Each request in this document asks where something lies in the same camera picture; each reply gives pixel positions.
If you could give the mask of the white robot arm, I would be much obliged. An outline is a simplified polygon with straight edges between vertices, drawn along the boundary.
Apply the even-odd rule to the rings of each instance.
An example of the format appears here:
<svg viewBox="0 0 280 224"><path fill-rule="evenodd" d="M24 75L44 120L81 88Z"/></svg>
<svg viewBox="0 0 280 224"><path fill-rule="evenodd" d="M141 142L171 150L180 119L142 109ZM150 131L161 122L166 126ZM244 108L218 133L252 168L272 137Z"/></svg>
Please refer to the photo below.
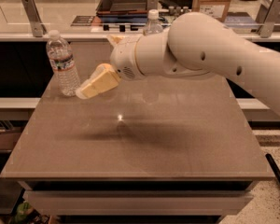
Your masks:
<svg viewBox="0 0 280 224"><path fill-rule="evenodd" d="M221 75L280 116L280 52L258 46L205 14L190 12L152 35L129 35L116 42L110 63L100 64L76 90L89 99L122 79Z"/></svg>

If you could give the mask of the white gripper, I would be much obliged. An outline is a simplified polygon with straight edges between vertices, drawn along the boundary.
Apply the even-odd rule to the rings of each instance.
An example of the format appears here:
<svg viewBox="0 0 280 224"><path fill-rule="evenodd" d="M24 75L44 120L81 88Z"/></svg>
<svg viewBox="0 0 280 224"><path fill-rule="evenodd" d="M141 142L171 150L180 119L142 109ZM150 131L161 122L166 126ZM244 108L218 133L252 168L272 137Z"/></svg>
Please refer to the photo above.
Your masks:
<svg viewBox="0 0 280 224"><path fill-rule="evenodd" d="M138 68L135 59L136 44L140 37L140 35L108 35L106 38L113 47L110 63L114 68L103 72L95 69L76 89L76 96L80 99L90 99L110 91L119 85L120 77L129 81L144 79L145 75Z"/></svg>

